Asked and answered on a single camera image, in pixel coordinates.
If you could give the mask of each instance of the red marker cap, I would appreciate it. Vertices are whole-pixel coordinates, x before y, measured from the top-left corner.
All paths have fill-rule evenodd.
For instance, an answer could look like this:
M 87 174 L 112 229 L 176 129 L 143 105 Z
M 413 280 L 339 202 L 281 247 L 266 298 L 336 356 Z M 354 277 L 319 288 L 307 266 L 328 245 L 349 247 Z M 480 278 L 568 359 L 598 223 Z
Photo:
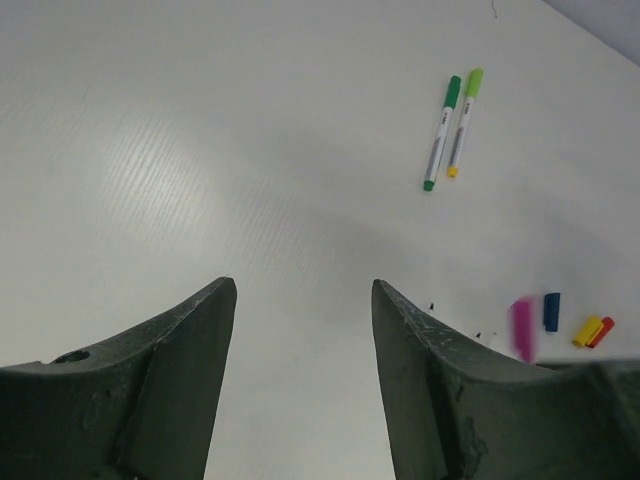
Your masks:
M 605 317 L 602 319 L 602 330 L 600 330 L 600 333 L 598 333 L 598 335 L 596 335 L 596 338 L 594 338 L 591 343 L 589 343 L 587 345 L 587 347 L 589 348 L 596 348 L 596 346 L 600 343 L 600 340 L 602 340 L 605 335 L 607 333 L 609 333 L 609 331 L 611 331 L 611 329 L 613 328 L 613 326 L 616 324 L 616 322 L 613 321 L 613 319 L 611 317 Z

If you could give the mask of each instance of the marker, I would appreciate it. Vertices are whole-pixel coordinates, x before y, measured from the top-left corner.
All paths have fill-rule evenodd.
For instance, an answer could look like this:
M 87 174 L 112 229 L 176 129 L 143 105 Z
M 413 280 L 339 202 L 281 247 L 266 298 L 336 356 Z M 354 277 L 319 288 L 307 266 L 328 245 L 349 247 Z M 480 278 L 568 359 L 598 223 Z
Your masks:
M 456 178 L 456 175 L 458 175 L 462 146 L 464 145 L 464 139 L 467 138 L 467 130 L 469 129 L 469 121 L 471 120 L 471 109 L 478 96 L 483 74 L 484 70 L 476 68 L 475 70 L 471 70 L 469 78 L 467 78 L 467 88 L 464 91 L 466 97 L 464 100 L 464 109 L 462 110 L 462 115 L 460 115 L 460 124 L 456 132 L 456 138 L 453 141 L 449 168 L 447 169 L 447 175 L 451 178 Z
M 440 167 L 440 159 L 442 158 L 442 151 L 444 150 L 444 141 L 447 137 L 451 114 L 453 113 L 453 109 L 456 108 L 456 103 L 458 102 L 461 82 L 462 80 L 460 80 L 460 77 L 455 75 L 451 77 L 451 80 L 449 80 L 447 97 L 444 100 L 444 107 L 442 108 L 442 117 L 440 118 L 440 124 L 438 125 L 436 139 L 433 142 L 433 147 L 431 147 L 429 166 L 427 167 L 427 174 L 424 176 L 424 183 L 422 185 L 426 192 L 433 190 L 433 187 L 436 184 L 438 168 Z

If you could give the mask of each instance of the white table surface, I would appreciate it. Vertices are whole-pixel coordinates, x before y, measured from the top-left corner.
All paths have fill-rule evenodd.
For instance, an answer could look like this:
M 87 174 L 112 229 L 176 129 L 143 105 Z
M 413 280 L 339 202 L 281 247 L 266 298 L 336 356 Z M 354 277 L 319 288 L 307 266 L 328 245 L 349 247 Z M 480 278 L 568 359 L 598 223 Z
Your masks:
M 231 275 L 207 478 L 390 480 L 375 278 L 499 351 L 509 305 L 559 290 L 542 358 L 636 355 L 640 69 L 538 0 L 496 7 L 3 4 L 0 363 Z M 426 194 L 447 81 L 477 66 L 460 176 Z M 575 350 L 589 314 L 617 326 Z

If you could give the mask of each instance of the green marker cap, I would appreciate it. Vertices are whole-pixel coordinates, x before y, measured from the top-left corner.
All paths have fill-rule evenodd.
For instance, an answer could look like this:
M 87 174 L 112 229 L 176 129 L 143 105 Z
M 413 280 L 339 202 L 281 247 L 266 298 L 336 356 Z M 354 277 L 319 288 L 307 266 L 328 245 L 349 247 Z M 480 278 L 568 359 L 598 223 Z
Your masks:
M 454 75 L 449 80 L 449 88 L 447 88 L 447 98 L 444 99 L 444 106 L 456 108 L 456 102 L 458 101 L 458 96 L 460 95 L 460 84 L 462 80 L 460 77 Z
M 481 68 L 471 70 L 471 73 L 469 73 L 469 78 L 467 79 L 467 89 L 464 91 L 464 94 L 467 97 L 476 98 L 478 96 L 478 90 L 480 90 L 480 84 L 482 83 L 483 74 L 484 70 L 482 70 Z

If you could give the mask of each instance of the gray wall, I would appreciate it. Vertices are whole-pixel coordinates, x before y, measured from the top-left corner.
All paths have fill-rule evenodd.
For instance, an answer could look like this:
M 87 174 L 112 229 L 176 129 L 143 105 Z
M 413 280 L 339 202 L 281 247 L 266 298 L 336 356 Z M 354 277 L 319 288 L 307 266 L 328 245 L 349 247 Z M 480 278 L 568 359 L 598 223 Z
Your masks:
M 544 0 L 640 65 L 640 0 Z

